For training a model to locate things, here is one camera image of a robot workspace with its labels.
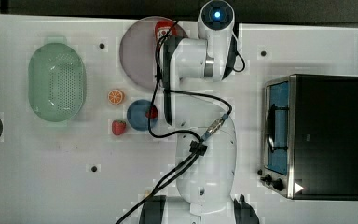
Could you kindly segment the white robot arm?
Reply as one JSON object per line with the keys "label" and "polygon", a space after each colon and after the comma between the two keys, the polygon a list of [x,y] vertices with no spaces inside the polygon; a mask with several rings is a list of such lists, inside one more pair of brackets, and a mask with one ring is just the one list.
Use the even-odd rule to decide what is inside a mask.
{"label": "white robot arm", "polygon": [[156,45],[166,122],[177,137],[175,167],[142,200],[139,224],[260,224],[244,198],[232,198],[237,142],[232,106],[217,96],[183,91],[184,79],[222,81],[234,70],[235,12],[209,0],[198,16],[198,36],[167,33]]}

